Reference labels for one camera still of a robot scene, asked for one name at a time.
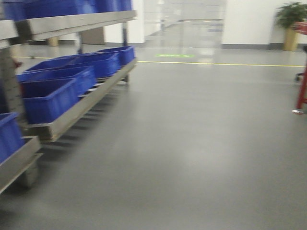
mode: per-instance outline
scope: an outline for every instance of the green plant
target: green plant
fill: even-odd
[[[276,23],[284,29],[289,28],[295,22],[303,22],[307,18],[307,4],[301,2],[290,2],[279,9]]]

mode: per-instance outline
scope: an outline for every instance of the baseboard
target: baseboard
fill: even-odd
[[[266,44],[222,44],[222,49],[268,49]]]
[[[74,45],[74,40],[59,40],[60,45]],[[47,46],[48,41],[47,40],[40,40],[40,41],[33,41],[30,42],[29,45],[35,45],[35,46]]]
[[[307,46],[307,44],[298,44],[297,49],[302,50],[304,46]],[[283,43],[271,43],[269,49],[283,49]]]
[[[134,46],[137,48],[143,48],[145,43],[128,43],[129,46]],[[106,47],[120,47],[123,46],[122,43],[117,43],[117,42],[106,42],[106,44],[104,45]]]
[[[301,50],[307,44],[298,44],[297,49]],[[222,49],[266,49],[266,50],[282,50],[283,43],[271,44],[222,44]]]

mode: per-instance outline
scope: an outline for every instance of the rack leg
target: rack leg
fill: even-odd
[[[83,37],[82,37],[82,32],[79,32],[78,33],[78,37],[79,37],[79,43],[80,43],[80,46],[79,46],[79,49],[78,49],[78,54],[83,54]]]
[[[31,188],[38,177],[38,167],[36,161],[16,180],[16,182],[26,188]]]
[[[8,110],[18,112],[17,122],[21,127],[26,127],[27,120],[22,93],[15,76],[15,66],[9,48],[0,50],[0,80],[3,83],[3,92]]]
[[[123,27],[123,46],[128,45],[128,23],[122,23]]]
[[[128,46],[128,23],[124,22],[122,24],[123,28],[123,46]],[[129,75],[127,75],[124,79],[124,82],[129,83]]]

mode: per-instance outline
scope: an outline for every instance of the yellow floor line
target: yellow floor line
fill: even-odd
[[[12,56],[12,58],[33,58],[33,57]],[[53,59],[53,57],[35,57],[33,59]]]
[[[213,65],[213,66],[262,66],[262,67],[297,67],[299,65],[266,65],[266,64],[236,64],[236,63],[205,63],[205,62],[171,62],[171,61],[138,61],[140,63],[166,63],[166,64],[191,64],[191,65]]]
[[[32,58],[32,57],[14,56],[13,58]],[[34,59],[52,59],[52,57],[35,57]],[[258,66],[258,67],[294,67],[294,68],[304,68],[305,67],[305,66],[299,66],[299,65],[266,65],[266,64],[173,62],[173,61],[138,61],[138,62],[139,63],[160,63],[160,64],[212,65],[212,66]]]

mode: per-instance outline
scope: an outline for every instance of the cart wheel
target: cart wheel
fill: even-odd
[[[298,73],[298,74],[296,74],[296,76],[295,76],[295,81],[296,82],[299,82],[299,81],[301,81],[301,76],[303,75],[303,73]]]
[[[295,77],[295,81],[296,81],[296,82],[299,82],[299,81],[301,81],[301,78],[300,78],[300,76],[296,76],[296,77]]]

